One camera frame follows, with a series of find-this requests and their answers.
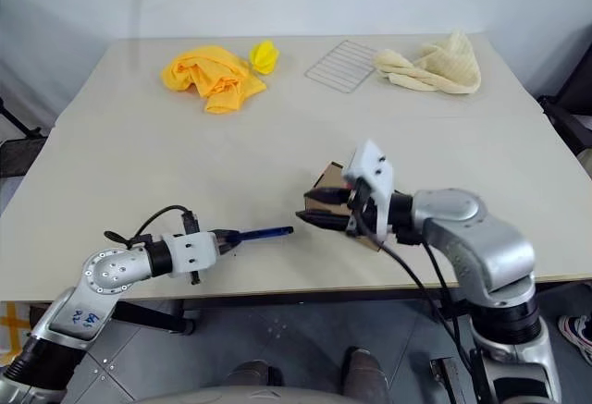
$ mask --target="cardboard box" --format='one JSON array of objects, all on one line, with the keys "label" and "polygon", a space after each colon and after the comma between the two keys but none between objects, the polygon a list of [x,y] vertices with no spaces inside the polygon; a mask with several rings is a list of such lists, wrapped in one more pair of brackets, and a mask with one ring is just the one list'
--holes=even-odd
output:
[{"label": "cardboard box", "polygon": [[[319,179],[313,185],[313,188],[319,187],[341,187],[347,188],[347,182],[341,177],[341,170],[343,169],[343,165],[338,164],[336,162],[331,162],[325,168],[323,174],[319,177]],[[322,203],[319,201],[315,201],[314,199],[304,198],[304,208],[306,209],[321,209],[321,210],[329,210],[331,213],[334,214],[352,214],[352,211],[348,208],[346,204],[342,205],[329,205],[327,203]],[[359,241],[366,247],[371,248],[374,251],[378,251],[379,248],[366,236],[361,236],[355,238],[355,240]]]}]

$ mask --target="table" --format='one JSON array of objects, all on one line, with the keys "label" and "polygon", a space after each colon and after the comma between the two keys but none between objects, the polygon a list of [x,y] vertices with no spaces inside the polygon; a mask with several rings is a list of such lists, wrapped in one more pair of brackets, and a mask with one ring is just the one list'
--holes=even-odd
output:
[{"label": "table", "polygon": [[[413,57],[437,38],[347,39]],[[295,232],[241,244],[202,273],[201,285],[162,276],[136,284],[127,298],[412,288],[387,255],[294,216],[327,163],[345,162],[366,138],[394,164],[398,190],[479,193],[531,240],[537,280],[592,277],[592,182],[485,36],[471,36],[483,86],[469,96],[413,92],[376,75],[344,94],[304,76],[344,39],[274,38],[281,56],[263,78],[268,90],[226,116],[204,113],[195,93],[164,88],[160,69],[200,44],[247,56],[261,39],[114,43],[0,217],[0,300],[51,300],[77,283],[91,253],[113,246],[104,230],[130,236],[171,203],[191,208],[202,229],[290,225]],[[177,214],[149,228],[180,230]],[[419,248],[396,248],[435,285]]]}]

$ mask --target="beige towel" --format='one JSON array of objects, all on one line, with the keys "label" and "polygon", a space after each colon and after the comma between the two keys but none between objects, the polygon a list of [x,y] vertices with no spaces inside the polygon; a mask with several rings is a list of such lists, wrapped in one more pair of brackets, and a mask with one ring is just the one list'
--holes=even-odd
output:
[{"label": "beige towel", "polygon": [[390,83],[421,92],[467,94],[481,85],[481,72],[473,47],[463,32],[424,46],[421,57],[410,62],[399,53],[384,50],[375,57],[380,75]]}]

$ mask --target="wall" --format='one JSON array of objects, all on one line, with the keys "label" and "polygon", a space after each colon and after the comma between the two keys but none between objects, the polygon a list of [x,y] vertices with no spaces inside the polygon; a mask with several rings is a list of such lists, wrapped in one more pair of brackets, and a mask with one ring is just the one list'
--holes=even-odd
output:
[{"label": "wall", "polygon": [[0,0],[0,92],[51,126],[124,37],[488,31],[530,92],[592,41],[592,0]]}]

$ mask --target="wire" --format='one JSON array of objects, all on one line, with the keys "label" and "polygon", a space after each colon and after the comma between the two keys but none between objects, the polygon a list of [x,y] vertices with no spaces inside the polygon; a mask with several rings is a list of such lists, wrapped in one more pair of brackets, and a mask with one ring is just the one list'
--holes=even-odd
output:
[{"label": "wire", "polygon": [[466,351],[463,349],[463,346],[460,346],[460,345],[457,346],[456,345],[456,338],[455,338],[454,334],[452,333],[452,330],[450,329],[450,326],[446,322],[446,319],[442,315],[442,312],[438,309],[438,306],[436,305],[436,303],[434,302],[434,300],[429,296],[429,293],[427,292],[427,289],[424,286],[424,284],[422,283],[422,281],[419,280],[419,278],[417,277],[417,275],[415,274],[415,272],[411,269],[411,267],[409,265],[407,265],[407,263],[393,249],[391,249],[390,247],[384,245],[382,242],[380,242],[376,238],[376,235],[370,230],[370,228],[368,228],[368,225],[364,222],[364,220],[362,218],[362,215],[359,212],[354,211],[353,212],[353,217],[355,218],[355,220],[357,222],[357,225],[360,227],[360,229],[362,230],[362,232],[379,249],[381,249],[386,254],[388,254],[388,256],[390,256],[392,259],[394,259],[395,261],[397,261],[397,263],[399,263],[399,265],[403,268],[403,270],[405,270],[405,272],[407,272],[407,275],[409,275],[409,277],[413,280],[413,282],[415,283],[415,285],[417,285],[417,287],[421,290],[421,292],[425,296],[425,299],[427,300],[427,303],[430,305],[430,307],[432,309],[432,313],[436,315],[436,317],[438,318],[438,320],[440,321],[440,323],[444,326],[444,328],[446,330],[446,333],[448,333],[449,336],[454,341],[455,346],[456,346],[457,350],[459,351],[459,356],[461,357],[462,364],[466,368],[467,372],[470,375],[473,375],[473,369],[471,368],[471,363],[469,361],[469,357],[468,357]]},{"label": "wire", "polygon": [[161,210],[158,210],[156,213],[154,213],[152,216],[150,216],[148,219],[146,219],[146,222],[144,222],[142,224],[142,226],[138,229],[138,231],[136,231],[136,234],[133,235],[134,238],[139,237],[142,232],[150,225],[153,223],[153,221],[160,215],[166,213],[166,212],[170,212],[171,210],[181,210],[183,213],[187,213],[189,211],[188,208],[182,206],[182,205],[169,205],[168,207],[165,207]]},{"label": "wire", "polygon": [[[427,252],[427,255],[429,256],[429,260],[432,262],[432,265],[434,267],[434,271],[436,272],[436,276],[438,277],[438,281],[440,282],[440,285],[442,287],[442,293],[444,294],[444,300],[452,305],[452,295],[450,294],[450,290],[448,288],[448,285],[446,284],[446,281],[444,280],[444,276],[442,275],[442,272],[440,271],[440,266],[438,265],[438,261],[436,261],[436,257],[434,256],[434,252],[432,252],[432,249],[430,249],[428,243],[426,242],[425,239],[422,239],[422,245],[424,246],[425,252]],[[459,318],[456,315],[456,313],[452,313],[452,326],[454,327],[454,343],[456,344],[456,349],[459,351],[459,353],[463,350],[463,343],[461,342],[461,329],[459,327]]]}]

